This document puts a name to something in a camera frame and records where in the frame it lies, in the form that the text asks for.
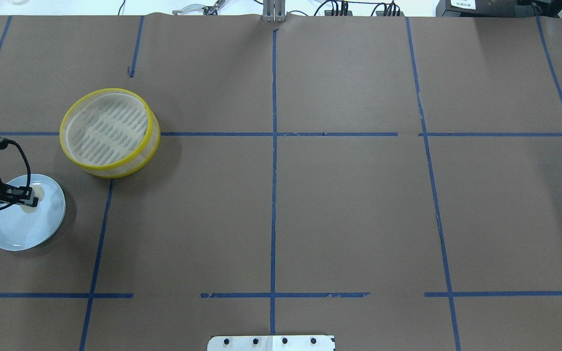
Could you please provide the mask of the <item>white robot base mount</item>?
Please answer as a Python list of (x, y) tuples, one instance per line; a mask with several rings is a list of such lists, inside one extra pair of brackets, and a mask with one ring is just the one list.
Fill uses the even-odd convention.
[(331, 335), (229, 335), (212, 337), (208, 351), (335, 351)]

